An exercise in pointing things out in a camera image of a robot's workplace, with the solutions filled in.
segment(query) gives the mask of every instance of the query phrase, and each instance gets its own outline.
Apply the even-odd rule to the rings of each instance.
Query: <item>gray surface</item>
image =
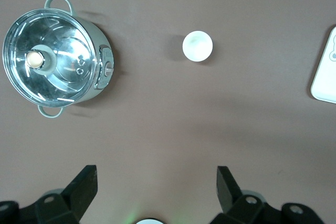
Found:
[[[0,0],[0,40],[44,1]],[[27,205],[97,164],[83,224],[209,223],[220,211],[216,166],[227,165],[272,206],[301,202],[334,223],[336,105],[309,89],[336,0],[71,1],[111,40],[113,81],[52,120],[1,66],[1,200]],[[182,53],[194,30],[214,41],[202,63]]]

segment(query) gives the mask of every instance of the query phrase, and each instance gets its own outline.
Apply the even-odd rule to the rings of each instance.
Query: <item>pot handle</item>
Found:
[[[46,118],[57,118],[57,117],[59,117],[63,113],[63,110],[64,110],[64,107],[62,107],[61,110],[56,115],[49,115],[47,112],[44,111],[43,106],[38,105],[37,108],[38,108],[38,111],[43,116],[45,116]]]
[[[44,4],[44,8],[50,8],[50,4],[52,3],[53,0],[46,0],[46,3]],[[62,10],[62,12],[65,12],[67,14],[70,14],[71,16],[77,16],[77,13],[74,9],[74,7],[72,6],[72,3],[69,0],[64,0],[65,2],[67,2],[69,8],[70,8],[70,12],[66,11],[66,10]]]

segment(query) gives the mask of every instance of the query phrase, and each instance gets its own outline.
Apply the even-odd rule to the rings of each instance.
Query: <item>electric cooking pot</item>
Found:
[[[109,83],[114,67],[111,46],[93,23],[70,11],[51,8],[22,15],[9,29],[3,62],[15,89],[37,104],[48,118],[64,108],[98,95]],[[58,107],[56,115],[44,107]]]

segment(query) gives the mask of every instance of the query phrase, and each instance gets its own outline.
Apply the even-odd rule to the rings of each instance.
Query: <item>transparent pot lid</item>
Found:
[[[6,73],[29,101],[61,107],[90,88],[96,53],[84,28],[56,9],[37,9],[9,29],[3,47]]]

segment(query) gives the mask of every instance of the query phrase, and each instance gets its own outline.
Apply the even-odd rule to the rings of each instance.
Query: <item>white rectangular device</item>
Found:
[[[331,31],[324,49],[311,94],[318,100],[336,103],[336,27]]]

